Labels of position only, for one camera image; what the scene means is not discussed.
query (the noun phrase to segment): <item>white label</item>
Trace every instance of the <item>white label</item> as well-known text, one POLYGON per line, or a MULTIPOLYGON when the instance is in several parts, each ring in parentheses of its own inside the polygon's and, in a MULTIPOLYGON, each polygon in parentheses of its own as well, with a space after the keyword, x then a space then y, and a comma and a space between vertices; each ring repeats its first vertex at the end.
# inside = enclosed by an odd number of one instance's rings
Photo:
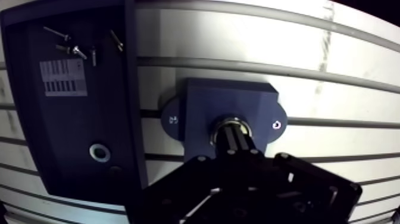
POLYGON ((47 97, 88 95, 82 59, 41 61, 39 65, 47 97))

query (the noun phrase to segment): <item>dark blue panel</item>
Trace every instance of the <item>dark blue panel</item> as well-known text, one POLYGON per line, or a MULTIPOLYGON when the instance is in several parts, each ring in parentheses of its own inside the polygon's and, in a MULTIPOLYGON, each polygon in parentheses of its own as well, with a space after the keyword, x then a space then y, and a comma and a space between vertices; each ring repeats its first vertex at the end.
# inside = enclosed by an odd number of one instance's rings
MULTIPOLYGON (((22 16, 21 13, 38 18, 2 26, 10 85, 47 191, 62 197, 121 204, 128 195, 140 196, 141 188, 147 185, 135 37, 130 28, 131 42, 125 41, 125 9, 120 1, 112 7, 105 7, 106 1, 96 5, 96 1, 89 4, 82 0, 87 3, 85 7, 79 2, 40 1, 2 12, 2 18, 22 16), (66 4, 77 4, 72 7, 75 11, 50 17, 48 11, 43 11, 49 6, 57 11, 66 4), (43 26, 71 34, 71 42, 65 43, 44 31, 43 26), (110 29, 125 43, 124 53, 116 48, 110 29), (98 65, 93 67, 91 58, 83 61, 85 81, 70 83, 71 91, 85 90, 86 94, 62 97, 60 94, 65 91, 59 80, 51 84, 43 80, 42 62, 51 61, 49 64, 54 66, 54 61, 77 58, 57 51, 56 44, 79 45, 88 56, 88 49, 96 46, 98 65), (90 156, 89 147, 94 143, 109 148, 108 162, 100 163, 90 156)), ((51 73, 55 72, 65 72, 64 67, 53 67, 51 73)))
POLYGON ((185 161, 203 154, 215 157, 210 134, 216 119, 238 116, 250 125, 257 148, 268 143, 278 93, 268 83, 188 79, 185 118, 185 161))

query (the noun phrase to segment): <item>metal grommet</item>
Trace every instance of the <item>metal grommet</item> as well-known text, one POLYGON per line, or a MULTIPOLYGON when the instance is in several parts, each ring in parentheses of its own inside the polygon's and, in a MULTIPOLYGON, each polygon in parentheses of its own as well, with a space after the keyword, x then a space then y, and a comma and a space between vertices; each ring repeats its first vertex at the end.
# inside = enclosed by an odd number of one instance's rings
POLYGON ((106 163, 111 158, 109 149, 102 144, 91 145, 89 154, 94 160, 100 163, 106 163))
POLYGON ((275 129, 275 130, 280 129, 280 127, 282 127, 282 124, 281 124, 281 122, 278 121, 278 120, 275 121, 275 122, 272 124, 272 128, 275 129))
POLYGON ((216 127, 214 128, 214 131, 212 132, 211 137, 210 137, 210 144, 212 146, 215 146, 215 143, 217 142, 218 130, 225 125, 239 125, 240 130, 242 131, 243 134, 249 135, 250 138, 253 137, 252 130, 246 121, 244 121, 238 117, 228 117, 228 118, 222 120, 221 122, 218 122, 216 127))

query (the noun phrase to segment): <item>white wall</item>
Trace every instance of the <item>white wall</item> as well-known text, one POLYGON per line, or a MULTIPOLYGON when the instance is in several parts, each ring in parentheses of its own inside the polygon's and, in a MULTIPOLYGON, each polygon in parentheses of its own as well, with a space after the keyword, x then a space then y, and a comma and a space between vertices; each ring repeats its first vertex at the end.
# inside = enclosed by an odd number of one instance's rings
MULTIPOLYGON (((0 8, 17 3, 1 0, 0 8)), ((350 26, 389 40, 384 43, 400 49, 400 28, 337 3, 243 3, 320 18, 330 22, 331 30, 338 24, 350 26)), ((279 91, 289 119, 302 123, 289 125, 283 136, 267 147, 265 155, 285 151, 363 184, 360 205, 351 216, 355 223, 391 217, 400 205, 400 52, 332 31, 263 18, 262 13, 254 17, 141 7, 137 11, 141 57, 235 60, 240 61, 236 65, 262 63, 287 71, 309 70, 287 77, 272 67, 259 74, 143 64, 138 68, 141 109, 159 110, 186 77, 270 82, 279 91), (325 77, 335 81, 321 81, 325 77)), ((6 71, 0 71, 0 89, 0 108, 12 104, 6 71)), ((122 206, 49 195, 25 146, 16 112, 0 110, 0 124, 0 200, 10 212, 9 223, 127 223, 122 206)), ((143 118, 142 124, 146 153, 183 155, 181 143, 164 133, 159 119, 143 118)), ((146 164, 153 183, 181 162, 148 160, 146 164)))

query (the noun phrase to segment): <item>round hole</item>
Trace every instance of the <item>round hole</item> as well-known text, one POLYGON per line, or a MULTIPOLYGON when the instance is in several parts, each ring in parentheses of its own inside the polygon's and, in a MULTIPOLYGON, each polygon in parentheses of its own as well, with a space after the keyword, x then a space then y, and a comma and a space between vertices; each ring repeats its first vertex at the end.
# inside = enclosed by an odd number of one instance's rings
POLYGON ((95 149, 95 156, 97 158, 105 158, 106 155, 107 154, 105 153, 105 151, 103 149, 101 149, 101 148, 96 148, 95 149))
POLYGON ((100 163, 105 163, 111 158, 111 153, 107 147, 102 144, 93 144, 89 148, 90 156, 100 163))

